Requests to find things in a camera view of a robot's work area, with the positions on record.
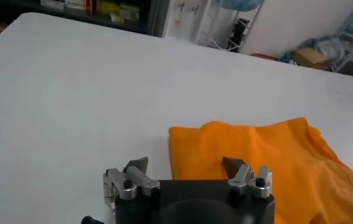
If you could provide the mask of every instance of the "metal clamp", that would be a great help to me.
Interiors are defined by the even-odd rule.
[[[267,166],[262,166],[259,169],[259,175],[257,178],[252,179],[248,182],[248,185],[253,190],[253,196],[255,198],[265,199],[271,194],[271,184],[273,181],[273,174]]]
[[[238,196],[246,193],[247,183],[254,178],[254,170],[246,164],[242,164],[234,178],[228,180],[232,190],[235,190]]]
[[[118,169],[108,169],[103,175],[103,194],[108,206],[118,195],[123,200],[134,199],[137,195],[137,188],[137,185],[126,179]]]
[[[141,187],[142,193],[148,197],[157,196],[160,191],[160,182],[149,178],[146,174],[141,172],[136,166],[127,168],[126,176],[133,180],[138,186]]]

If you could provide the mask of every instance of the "orange cloth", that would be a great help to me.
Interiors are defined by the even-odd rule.
[[[210,122],[169,133],[176,180],[226,179],[223,156],[238,158],[272,170],[276,223],[353,223],[353,171],[304,118],[267,127]]]

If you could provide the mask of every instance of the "box on shelf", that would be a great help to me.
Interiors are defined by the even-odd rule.
[[[97,13],[109,15],[110,13],[119,15],[120,14],[120,6],[114,2],[106,1],[106,0],[98,0],[97,1]]]
[[[138,21],[140,16],[140,8],[135,5],[121,4],[120,16],[126,20]]]
[[[85,9],[85,2],[83,0],[66,0],[66,5],[72,9]]]
[[[42,6],[63,10],[65,8],[66,1],[65,0],[41,0],[40,4]]]
[[[301,66],[325,71],[329,70],[329,59],[310,47],[296,51],[293,54],[293,59]]]

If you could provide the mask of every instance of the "white table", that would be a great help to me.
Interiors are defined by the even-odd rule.
[[[171,126],[300,116],[353,168],[353,77],[24,14],[0,35],[0,223],[106,220],[102,173],[171,178]]]

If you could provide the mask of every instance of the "blue object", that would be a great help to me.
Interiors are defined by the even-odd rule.
[[[240,12],[249,12],[261,5],[263,0],[224,0],[222,7],[224,9],[237,10]]]

